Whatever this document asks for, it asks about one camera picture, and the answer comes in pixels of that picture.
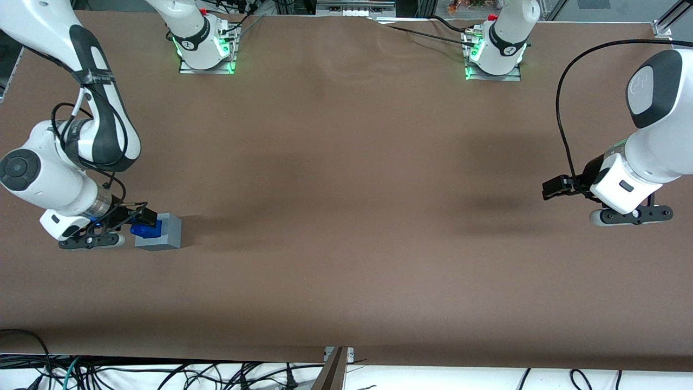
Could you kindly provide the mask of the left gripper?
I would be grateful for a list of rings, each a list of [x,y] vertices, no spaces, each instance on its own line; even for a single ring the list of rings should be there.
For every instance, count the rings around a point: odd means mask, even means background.
[[[596,202],[626,215],[661,187],[663,183],[644,178],[634,171],[624,154],[602,154],[584,167],[581,184],[577,176],[567,174],[545,181],[542,199],[580,195],[584,188]]]

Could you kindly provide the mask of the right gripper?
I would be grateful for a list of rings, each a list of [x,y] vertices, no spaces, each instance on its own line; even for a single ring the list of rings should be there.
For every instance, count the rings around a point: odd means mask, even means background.
[[[65,216],[55,210],[45,210],[40,224],[52,238],[59,242],[82,240],[84,242],[120,242],[121,228],[126,225],[156,226],[158,214],[148,208],[117,208],[116,220],[107,222],[107,235],[97,234],[102,223],[97,217]]]

